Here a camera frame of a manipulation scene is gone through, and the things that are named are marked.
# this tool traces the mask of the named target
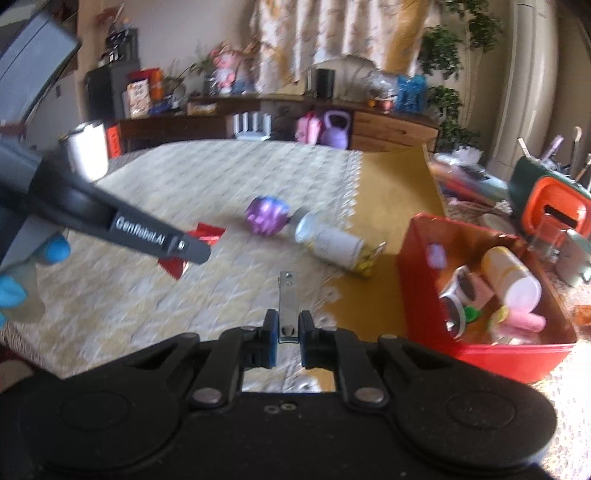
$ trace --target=red wrapper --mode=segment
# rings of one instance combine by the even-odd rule
[[[187,235],[198,238],[202,242],[207,243],[210,247],[213,247],[217,241],[220,240],[225,231],[225,228],[199,222],[197,228],[187,232]],[[158,260],[158,265],[165,269],[175,280],[180,280],[189,268],[189,262],[178,257],[161,258]]]

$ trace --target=curtain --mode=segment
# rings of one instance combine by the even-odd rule
[[[251,32],[260,46],[257,90],[300,80],[310,66],[342,56],[413,73],[431,0],[256,0]]]

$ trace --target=bottle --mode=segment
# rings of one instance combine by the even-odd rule
[[[531,312],[542,296],[537,278],[507,247],[493,247],[482,257],[482,272],[499,300],[510,309]]]
[[[320,220],[318,212],[299,208],[287,223],[288,236],[312,253],[338,267],[364,277],[371,276],[386,242],[371,242]]]

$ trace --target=black cabinet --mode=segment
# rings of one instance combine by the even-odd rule
[[[86,74],[85,86],[90,120],[112,122],[125,118],[127,74],[139,70],[139,60],[114,61]]]

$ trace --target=gloved hand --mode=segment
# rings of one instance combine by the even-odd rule
[[[50,238],[32,255],[30,261],[43,265],[53,265],[63,262],[70,255],[70,244],[61,235]],[[0,273],[0,310],[13,309],[23,304],[27,299],[26,289],[11,277],[11,267]],[[0,313],[0,328],[4,326],[6,317]]]

